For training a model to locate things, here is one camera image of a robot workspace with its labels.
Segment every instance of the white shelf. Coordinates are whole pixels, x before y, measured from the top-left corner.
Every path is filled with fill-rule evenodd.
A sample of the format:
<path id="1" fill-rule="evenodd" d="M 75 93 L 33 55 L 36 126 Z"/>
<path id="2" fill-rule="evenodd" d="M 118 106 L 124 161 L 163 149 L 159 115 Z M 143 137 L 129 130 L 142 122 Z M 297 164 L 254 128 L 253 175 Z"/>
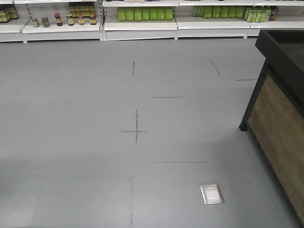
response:
<path id="1" fill-rule="evenodd" d="M 304 29 L 304 17 L 277 17 L 263 23 L 250 23 L 252 29 Z"/>
<path id="2" fill-rule="evenodd" d="M 15 0 L 15 4 L 87 2 L 87 1 L 97 1 L 97 0 Z"/>
<path id="3" fill-rule="evenodd" d="M 247 29 L 250 25 L 243 19 L 204 19 L 201 17 L 175 19 L 178 29 Z"/>
<path id="4" fill-rule="evenodd" d="M 156 6 L 179 6 L 178 0 L 160 0 L 160 1 L 147 1 L 143 3 L 134 2 L 124 2 L 124 1 L 105 1 L 103 2 L 103 7 L 156 7 Z"/>
<path id="5" fill-rule="evenodd" d="M 180 6 L 253 6 L 254 0 L 201 0 L 188 1 L 179 0 Z"/>
<path id="6" fill-rule="evenodd" d="M 255 1 L 255 6 L 304 6 L 304 1 L 289 1 L 289 0 L 256 0 Z"/>
<path id="7" fill-rule="evenodd" d="M 0 5 L 2 4 L 13 4 L 14 1 L 0 1 Z"/>
<path id="8" fill-rule="evenodd" d="M 28 18 L 11 20 L 8 23 L 0 24 L 0 33 L 20 33 L 21 29 L 29 21 Z"/>
<path id="9" fill-rule="evenodd" d="M 32 23 L 29 23 L 22 31 L 23 34 L 34 34 L 34 33 L 58 33 L 58 32 L 86 32 L 86 31 L 99 31 L 100 30 L 101 18 L 97 17 L 96 25 L 90 25 L 89 19 L 85 18 L 85 25 L 79 25 L 77 20 L 73 26 L 69 26 L 64 23 L 63 26 L 57 26 L 57 24 L 51 24 L 50 27 L 45 28 L 42 24 L 39 27 L 34 27 Z"/>
<path id="10" fill-rule="evenodd" d="M 177 30 L 175 20 L 172 21 L 125 21 L 107 17 L 104 23 L 105 31 L 143 31 L 143 30 Z"/>

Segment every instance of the glass jar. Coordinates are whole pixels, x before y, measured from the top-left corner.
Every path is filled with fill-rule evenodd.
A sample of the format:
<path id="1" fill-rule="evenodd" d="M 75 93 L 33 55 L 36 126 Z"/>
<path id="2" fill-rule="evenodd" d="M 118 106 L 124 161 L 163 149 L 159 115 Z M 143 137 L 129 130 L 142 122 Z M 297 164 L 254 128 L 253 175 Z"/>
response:
<path id="1" fill-rule="evenodd" d="M 41 21 L 42 21 L 43 27 L 48 28 L 48 27 L 51 26 L 51 24 L 50 24 L 49 21 L 48 21 L 48 17 L 42 17 L 42 18 L 41 18 Z"/>
<path id="2" fill-rule="evenodd" d="M 58 26 L 63 26 L 60 13 L 55 13 L 56 23 Z"/>
<path id="3" fill-rule="evenodd" d="M 79 25 L 85 25 L 85 18 L 82 14 L 78 15 L 78 23 Z"/>
<path id="4" fill-rule="evenodd" d="M 134 10 L 134 20 L 135 21 L 142 21 L 143 18 L 143 12 L 141 8 L 136 8 Z"/>
<path id="5" fill-rule="evenodd" d="M 39 21 L 37 20 L 37 18 L 32 18 L 32 23 L 34 27 L 39 27 Z"/>
<path id="6" fill-rule="evenodd" d="M 97 23 L 96 16 L 90 15 L 90 25 L 95 25 Z"/>
<path id="7" fill-rule="evenodd" d="M 71 13 L 67 14 L 66 18 L 67 18 L 67 24 L 69 26 L 73 26 L 74 25 L 73 14 L 71 14 Z"/>
<path id="8" fill-rule="evenodd" d="M 126 21 L 134 21 L 133 9 L 127 9 L 125 14 L 126 14 Z"/>
<path id="9" fill-rule="evenodd" d="M 117 10 L 118 14 L 118 21 L 122 22 L 126 20 L 126 15 L 125 15 L 125 9 L 124 8 L 118 8 Z"/>

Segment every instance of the green jar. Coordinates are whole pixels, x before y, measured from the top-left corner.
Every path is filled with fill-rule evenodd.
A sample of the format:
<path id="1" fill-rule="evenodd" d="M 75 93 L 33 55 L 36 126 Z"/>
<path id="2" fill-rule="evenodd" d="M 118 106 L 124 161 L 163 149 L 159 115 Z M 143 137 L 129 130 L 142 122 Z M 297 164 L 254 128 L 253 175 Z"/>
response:
<path id="1" fill-rule="evenodd" d="M 143 18 L 143 12 L 141 8 L 136 8 L 134 10 L 134 20 L 135 21 L 142 21 Z"/>
<path id="2" fill-rule="evenodd" d="M 149 21 L 150 20 L 150 9 L 148 7 L 143 8 L 142 20 L 143 21 Z"/>
<path id="3" fill-rule="evenodd" d="M 125 13 L 126 21 L 134 21 L 134 11 L 132 8 L 128 8 Z"/>
<path id="4" fill-rule="evenodd" d="M 157 20 L 157 8 L 150 9 L 150 20 Z"/>
<path id="5" fill-rule="evenodd" d="M 229 14 L 229 6 L 222 6 L 222 11 L 220 13 L 220 18 L 227 18 Z"/>
<path id="6" fill-rule="evenodd" d="M 172 7 L 168 7 L 166 9 L 165 20 L 173 20 L 173 9 L 172 9 Z"/>
<path id="7" fill-rule="evenodd" d="M 242 19 L 245 14 L 245 10 L 246 10 L 245 6 L 238 6 L 236 11 L 236 18 Z"/>
<path id="8" fill-rule="evenodd" d="M 125 11 L 125 8 L 119 7 L 118 10 L 117 10 L 117 14 L 118 14 L 118 21 L 120 21 L 120 22 L 126 21 L 126 11 Z"/>
<path id="9" fill-rule="evenodd" d="M 229 7 L 228 18 L 236 18 L 237 8 L 238 8 L 237 6 L 230 6 Z"/>
<path id="10" fill-rule="evenodd" d="M 157 20 L 165 20 L 166 19 L 166 9 L 164 7 L 159 7 L 157 9 Z"/>

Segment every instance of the bottle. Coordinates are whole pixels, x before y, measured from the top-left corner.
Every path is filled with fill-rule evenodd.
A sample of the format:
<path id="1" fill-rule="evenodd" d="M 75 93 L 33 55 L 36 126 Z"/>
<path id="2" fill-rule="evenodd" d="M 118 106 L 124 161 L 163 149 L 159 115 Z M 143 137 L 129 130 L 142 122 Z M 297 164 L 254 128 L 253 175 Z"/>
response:
<path id="1" fill-rule="evenodd" d="M 237 6 L 236 18 L 242 19 L 245 13 L 245 6 Z"/>
<path id="2" fill-rule="evenodd" d="M 159 7 L 157 9 L 157 20 L 165 20 L 166 18 L 166 10 L 164 7 Z"/>
<path id="3" fill-rule="evenodd" d="M 49 21 L 48 21 L 48 17 L 42 17 L 41 22 L 42 22 L 43 27 L 45 27 L 45 28 L 48 28 L 48 27 L 51 26 Z"/>
<path id="4" fill-rule="evenodd" d="M 56 18 L 56 23 L 58 26 L 62 26 L 62 20 L 61 20 L 61 17 L 60 17 L 60 13 L 55 13 L 55 18 Z"/>
<path id="5" fill-rule="evenodd" d="M 229 6 L 222 6 L 222 11 L 220 13 L 220 18 L 227 18 L 229 14 Z"/>
<path id="6" fill-rule="evenodd" d="M 95 25 L 95 24 L 97 24 L 96 16 L 90 15 L 90 25 Z"/>
<path id="7" fill-rule="evenodd" d="M 228 18 L 236 18 L 237 6 L 229 6 Z"/>
<path id="8" fill-rule="evenodd" d="M 248 18 L 248 14 L 249 14 L 249 10 L 250 10 L 250 7 L 246 7 L 246 10 L 245 10 L 245 13 L 244 13 L 244 20 L 247 20 Z"/>
<path id="9" fill-rule="evenodd" d="M 157 20 L 157 8 L 150 9 L 150 20 Z"/>
<path id="10" fill-rule="evenodd" d="M 271 15 L 269 20 L 275 20 L 279 9 L 277 6 L 271 6 L 270 9 L 271 9 Z"/>
<path id="11" fill-rule="evenodd" d="M 86 24 L 85 23 L 85 18 L 84 18 L 84 16 L 82 14 L 78 15 L 78 24 L 79 25 L 85 25 Z"/>
<path id="12" fill-rule="evenodd" d="M 257 8 L 255 6 L 251 7 L 248 13 L 247 22 L 255 22 L 257 18 Z"/>
<path id="13" fill-rule="evenodd" d="M 67 14 L 67 15 L 66 15 L 66 18 L 67 18 L 67 24 L 68 24 L 69 26 L 73 26 L 73 25 L 74 25 L 74 20 L 73 20 L 72 14 L 71 14 L 71 13 L 70 13 L 70 14 Z"/>
<path id="14" fill-rule="evenodd" d="M 70 14 L 72 14 L 72 17 L 75 18 L 76 17 L 76 14 L 75 14 L 75 8 L 74 8 L 74 3 L 73 2 L 70 2 L 68 4 L 69 6 L 69 9 L 70 9 Z"/>
<path id="15" fill-rule="evenodd" d="M 221 11 L 222 11 L 221 6 L 214 6 L 212 12 L 212 18 L 216 18 L 216 19 L 219 18 Z"/>
<path id="16" fill-rule="evenodd" d="M 201 6 L 193 6 L 192 9 L 192 16 L 193 17 L 199 17 L 201 12 Z"/>
<path id="17" fill-rule="evenodd" d="M 143 18 L 142 9 L 137 7 L 137 8 L 134 10 L 134 20 L 135 20 L 135 21 L 142 21 L 142 18 Z"/>
<path id="18" fill-rule="evenodd" d="M 126 21 L 134 21 L 134 11 L 132 8 L 126 10 Z"/>
<path id="19" fill-rule="evenodd" d="M 150 20 L 150 9 L 149 9 L 149 7 L 143 8 L 142 20 L 143 21 L 149 21 Z"/>
<path id="20" fill-rule="evenodd" d="M 32 18 L 32 23 L 34 27 L 39 27 L 39 21 L 37 20 L 37 18 Z"/>
<path id="21" fill-rule="evenodd" d="M 18 16 L 18 13 L 16 11 L 16 8 L 13 4 L 9 4 L 8 5 L 8 11 L 9 11 L 9 16 L 12 18 L 12 19 L 18 19 L 19 16 Z"/>
<path id="22" fill-rule="evenodd" d="M 270 9 L 269 6 L 266 6 L 265 10 L 266 10 L 266 14 L 265 14 L 265 17 L 264 17 L 264 22 L 268 22 L 269 18 L 270 18 L 270 15 L 271 15 L 271 9 Z"/>
<path id="23" fill-rule="evenodd" d="M 172 7 L 167 7 L 165 13 L 165 20 L 173 20 L 173 9 Z"/>
<path id="24" fill-rule="evenodd" d="M 122 22 L 126 20 L 125 8 L 119 7 L 117 9 L 118 21 Z"/>
<path id="25" fill-rule="evenodd" d="M 257 8 L 256 22 L 257 23 L 264 22 L 265 15 L 266 15 L 266 10 L 264 6 Z"/>
<path id="26" fill-rule="evenodd" d="M 211 18 L 212 17 L 212 12 L 213 12 L 213 6 L 204 6 L 203 17 L 205 19 Z"/>

